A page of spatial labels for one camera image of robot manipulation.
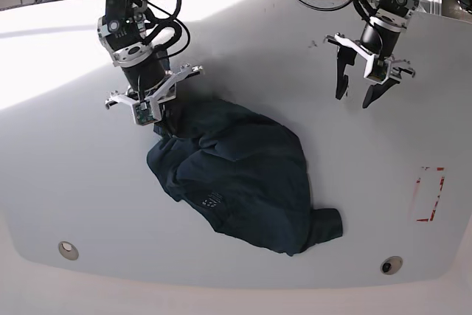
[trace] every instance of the white tabletop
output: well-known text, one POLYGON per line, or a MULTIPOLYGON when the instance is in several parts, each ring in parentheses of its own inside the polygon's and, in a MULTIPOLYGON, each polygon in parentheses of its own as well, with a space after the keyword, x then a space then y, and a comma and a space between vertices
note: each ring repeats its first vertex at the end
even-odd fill
POLYGON ((152 128, 135 126, 125 106, 103 105, 127 86, 96 36, 104 4, 0 13, 0 204, 20 255, 130 280, 224 288, 383 285, 448 270, 472 212, 469 24, 416 14, 395 49, 416 78, 363 110, 364 62, 347 70, 349 94, 338 101, 336 48, 322 43, 336 32, 359 38, 353 9, 184 1, 192 45, 171 64, 203 64, 206 74, 180 92, 216 94, 287 125, 302 141, 314 206, 341 212, 344 237, 289 257, 214 233, 162 191, 145 161, 152 128), (438 167, 445 182, 434 220, 418 222, 437 200, 438 167), (60 256, 62 240, 78 248, 78 260, 60 256), (403 268, 383 275, 382 261, 395 255, 403 268))

